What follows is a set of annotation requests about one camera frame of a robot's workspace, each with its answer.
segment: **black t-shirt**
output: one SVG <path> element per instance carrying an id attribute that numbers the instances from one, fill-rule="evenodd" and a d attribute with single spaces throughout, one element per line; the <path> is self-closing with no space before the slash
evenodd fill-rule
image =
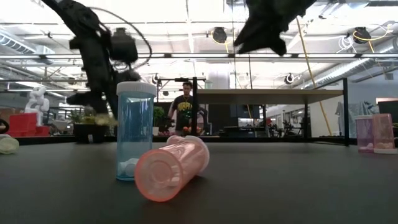
<path id="1" fill-rule="evenodd" d="M 192 96 L 178 96 L 173 102 L 173 110 L 177 110 L 175 130 L 181 131 L 183 127 L 189 126 L 189 119 L 184 117 L 183 111 L 192 109 Z"/>

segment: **table surface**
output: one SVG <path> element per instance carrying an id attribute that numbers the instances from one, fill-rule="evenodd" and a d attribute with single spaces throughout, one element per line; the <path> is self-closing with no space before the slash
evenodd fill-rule
<path id="1" fill-rule="evenodd" d="M 199 103 L 206 104 L 286 104 L 303 105 L 316 103 L 337 96 L 341 96 L 343 90 L 288 90 L 288 89 L 243 89 L 243 90 L 198 90 Z"/>
<path id="2" fill-rule="evenodd" d="M 115 143 L 22 146 L 0 156 L 0 223 L 398 221 L 398 156 L 324 144 L 208 147 L 201 177 L 155 203 L 115 179 Z"/>

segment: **ceiling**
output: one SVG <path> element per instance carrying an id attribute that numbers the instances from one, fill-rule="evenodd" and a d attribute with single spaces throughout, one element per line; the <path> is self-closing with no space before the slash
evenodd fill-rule
<path id="1" fill-rule="evenodd" d="M 132 25 L 136 26 L 150 42 L 153 53 L 193 53 L 193 54 L 225 54 L 233 53 L 233 37 L 239 33 L 248 16 L 248 11 L 242 4 L 232 8 L 224 0 L 167 0 L 167 1 L 125 1 L 125 0 L 79 0 L 78 2 L 93 7 L 109 10 Z M 378 45 L 392 38 L 396 29 L 396 7 L 363 7 L 341 4 L 335 10 L 327 11 L 324 19 L 319 19 L 325 2 L 316 2 L 307 10 L 307 14 L 299 19 L 304 33 L 305 46 L 308 53 L 347 53 L 355 49 L 357 52 L 369 51 L 368 44 L 353 44 L 347 50 L 339 42 L 347 33 L 352 33 L 355 27 L 365 26 L 372 38 L 383 37 L 372 41 Z M 129 24 L 102 11 L 95 11 L 100 20 L 111 30 L 125 27 L 137 40 L 140 54 L 148 53 L 148 48 Z M 211 38 L 214 27 L 224 27 L 228 39 L 227 45 L 217 44 Z M 19 41 L 31 45 L 43 45 L 55 54 L 78 54 L 78 50 L 70 50 L 68 40 L 73 38 L 72 32 L 63 25 L 63 21 L 39 0 L 20 0 L 2 2 L 0 8 L 0 29 L 9 32 Z M 296 21 L 289 25 L 289 31 L 281 37 L 286 41 L 288 53 L 302 53 L 303 47 L 299 38 Z M 18 54 L 18 52 L 0 48 L 0 54 Z M 270 50 L 259 50 L 252 54 L 272 53 Z M 34 79 L 44 77 L 63 79 L 75 77 L 85 79 L 80 67 L 80 60 L 54 60 L 46 65 L 33 60 L 6 60 L 13 66 L 38 74 Z M 300 75 L 297 83 L 309 79 L 308 67 L 304 60 L 286 62 L 283 59 L 257 59 L 249 63 L 248 59 L 210 60 L 192 58 L 153 58 L 148 65 L 137 71 L 150 82 L 155 74 L 160 78 L 174 77 L 206 77 L 213 63 L 230 63 L 231 87 L 250 88 L 250 75 L 253 88 L 286 88 L 284 77 L 293 73 Z M 336 65 L 330 60 L 310 61 L 313 74 L 317 74 Z M 84 83 L 69 85 L 58 83 L 54 88 L 85 88 Z M 168 96 L 160 95 L 160 99 L 169 100 L 180 94 L 180 83 L 169 82 L 162 87 L 169 90 Z"/>

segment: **man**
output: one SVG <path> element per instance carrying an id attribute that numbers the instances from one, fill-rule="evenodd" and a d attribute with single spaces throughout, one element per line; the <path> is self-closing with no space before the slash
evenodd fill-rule
<path id="1" fill-rule="evenodd" d="M 175 121 L 175 134 L 182 135 L 183 127 L 190 125 L 189 118 L 185 117 L 185 112 L 192 109 L 193 97 L 190 95 L 192 89 L 191 82 L 182 84 L 184 94 L 174 99 L 169 111 L 169 118 L 173 117 L 174 111 L 177 110 Z"/>

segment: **potted plant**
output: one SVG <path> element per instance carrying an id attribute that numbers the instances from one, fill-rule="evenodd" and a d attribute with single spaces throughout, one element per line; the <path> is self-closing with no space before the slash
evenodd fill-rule
<path id="1" fill-rule="evenodd" d="M 96 125 L 95 116 L 95 111 L 89 107 L 85 108 L 83 116 L 77 111 L 71 112 L 70 118 L 73 122 L 73 135 L 77 142 L 101 143 L 104 141 L 108 127 Z"/>
<path id="2" fill-rule="evenodd" d="M 152 129 L 152 133 L 154 136 L 159 134 L 159 126 L 161 119 L 164 117 L 164 109 L 160 106 L 154 107 L 154 127 Z"/>

